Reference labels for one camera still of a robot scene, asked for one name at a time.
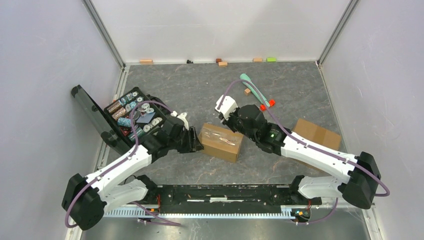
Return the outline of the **brown cardboard express box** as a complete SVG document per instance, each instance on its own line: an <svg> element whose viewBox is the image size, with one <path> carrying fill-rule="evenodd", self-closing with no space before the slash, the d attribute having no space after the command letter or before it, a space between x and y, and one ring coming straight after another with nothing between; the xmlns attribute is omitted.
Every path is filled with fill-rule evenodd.
<svg viewBox="0 0 424 240"><path fill-rule="evenodd" d="M243 135L229 129L204 123L198 135L206 155L235 163L238 159Z"/></svg>

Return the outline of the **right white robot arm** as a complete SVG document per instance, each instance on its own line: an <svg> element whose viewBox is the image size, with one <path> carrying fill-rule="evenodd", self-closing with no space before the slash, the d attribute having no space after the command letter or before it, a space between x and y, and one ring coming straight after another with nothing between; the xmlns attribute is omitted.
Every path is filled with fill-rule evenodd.
<svg viewBox="0 0 424 240"><path fill-rule="evenodd" d="M313 198L343 198L349 204L367 210L378 196L381 174L370 153L363 151L354 155L307 140L268 122L253 104L242 107L236 103L224 104L215 109L223 125L243 134L262 151L299 160L328 174L325 177L295 177L288 191L293 203L302 204Z"/></svg>

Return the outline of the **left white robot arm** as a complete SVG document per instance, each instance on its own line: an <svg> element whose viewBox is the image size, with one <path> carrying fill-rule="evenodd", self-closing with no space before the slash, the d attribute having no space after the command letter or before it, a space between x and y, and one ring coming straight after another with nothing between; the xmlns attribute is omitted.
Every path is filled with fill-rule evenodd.
<svg viewBox="0 0 424 240"><path fill-rule="evenodd" d="M121 157L87 176L72 176L66 186L62 208L66 211L65 226L89 230L104 213L127 203L143 201L153 203L157 190L136 178L121 184L131 174L149 166L176 150L180 154L195 153L203 149L196 129L189 126L187 113L173 112L162 126L157 126L137 140Z"/></svg>

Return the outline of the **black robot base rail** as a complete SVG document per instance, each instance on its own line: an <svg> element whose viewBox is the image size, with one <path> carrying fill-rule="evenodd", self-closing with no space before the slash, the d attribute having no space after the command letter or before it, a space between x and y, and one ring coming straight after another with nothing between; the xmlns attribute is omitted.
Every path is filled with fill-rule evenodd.
<svg viewBox="0 0 424 240"><path fill-rule="evenodd" d="M287 184L164 184L148 189L138 203L161 214L277 214L281 206L321 205Z"/></svg>

